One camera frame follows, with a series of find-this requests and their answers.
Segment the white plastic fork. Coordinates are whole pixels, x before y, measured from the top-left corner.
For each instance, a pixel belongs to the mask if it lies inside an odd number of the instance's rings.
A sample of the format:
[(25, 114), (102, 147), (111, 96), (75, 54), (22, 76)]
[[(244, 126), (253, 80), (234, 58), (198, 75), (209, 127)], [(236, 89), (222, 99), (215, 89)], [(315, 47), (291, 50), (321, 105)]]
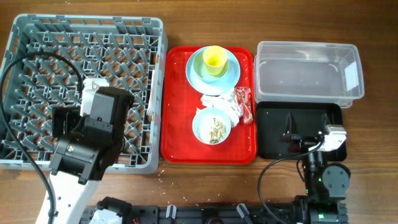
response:
[(155, 82), (155, 70), (152, 71), (152, 82), (151, 82), (151, 87), (150, 87), (150, 97), (149, 97), (149, 102), (148, 102), (148, 109), (147, 109), (147, 115), (152, 116), (154, 112), (154, 90), (155, 90), (156, 82)]

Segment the white napkin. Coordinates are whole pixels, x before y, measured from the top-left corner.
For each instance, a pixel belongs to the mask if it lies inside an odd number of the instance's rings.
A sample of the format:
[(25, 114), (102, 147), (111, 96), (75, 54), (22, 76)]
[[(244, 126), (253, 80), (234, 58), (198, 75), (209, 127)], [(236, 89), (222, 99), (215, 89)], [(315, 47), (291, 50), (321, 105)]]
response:
[(220, 96), (203, 95), (200, 100), (204, 107), (217, 108), (226, 113), (232, 128), (238, 125), (240, 117), (243, 115), (243, 111), (237, 101), (235, 88), (228, 90)]

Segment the red snack wrapper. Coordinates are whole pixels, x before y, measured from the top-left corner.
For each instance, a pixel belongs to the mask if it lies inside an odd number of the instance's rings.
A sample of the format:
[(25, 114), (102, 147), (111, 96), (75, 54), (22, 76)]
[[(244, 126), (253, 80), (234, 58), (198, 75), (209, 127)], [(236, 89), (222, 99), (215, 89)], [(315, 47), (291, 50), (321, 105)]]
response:
[(236, 99), (243, 113), (245, 124), (251, 124), (253, 121), (251, 109), (251, 89), (248, 86), (237, 86), (235, 88)]

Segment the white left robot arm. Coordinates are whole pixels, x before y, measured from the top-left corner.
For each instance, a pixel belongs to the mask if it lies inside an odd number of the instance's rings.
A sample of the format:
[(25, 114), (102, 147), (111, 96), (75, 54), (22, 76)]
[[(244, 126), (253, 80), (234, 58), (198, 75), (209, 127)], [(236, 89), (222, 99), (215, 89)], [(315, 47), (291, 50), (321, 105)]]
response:
[(78, 223), (106, 169), (124, 149), (124, 128), (134, 96), (105, 78), (86, 78), (78, 107), (52, 113), (53, 158), (37, 223)]

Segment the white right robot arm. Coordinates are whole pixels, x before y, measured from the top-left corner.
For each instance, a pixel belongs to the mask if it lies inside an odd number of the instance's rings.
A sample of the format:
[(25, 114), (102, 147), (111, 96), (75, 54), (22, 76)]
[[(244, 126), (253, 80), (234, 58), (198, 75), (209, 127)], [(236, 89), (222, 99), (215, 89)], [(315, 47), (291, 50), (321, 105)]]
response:
[(280, 140), (290, 143), (290, 152), (299, 153), (307, 191), (292, 202), (290, 223), (348, 223), (348, 211), (341, 201), (346, 198), (351, 172), (343, 164), (329, 164), (326, 160), (326, 153), (345, 142), (346, 130), (342, 125), (330, 124), (326, 114), (322, 119), (323, 129), (317, 135), (302, 136), (293, 114), (287, 115), (286, 131)]

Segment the light blue food bowl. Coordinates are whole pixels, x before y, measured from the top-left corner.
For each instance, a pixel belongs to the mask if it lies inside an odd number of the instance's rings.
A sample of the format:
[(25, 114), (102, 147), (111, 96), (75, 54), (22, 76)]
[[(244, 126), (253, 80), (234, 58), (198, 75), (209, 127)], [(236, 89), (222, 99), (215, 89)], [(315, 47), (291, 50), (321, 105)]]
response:
[(217, 145), (225, 141), (231, 132), (229, 116), (217, 108), (198, 109), (192, 121), (195, 137), (207, 145)]

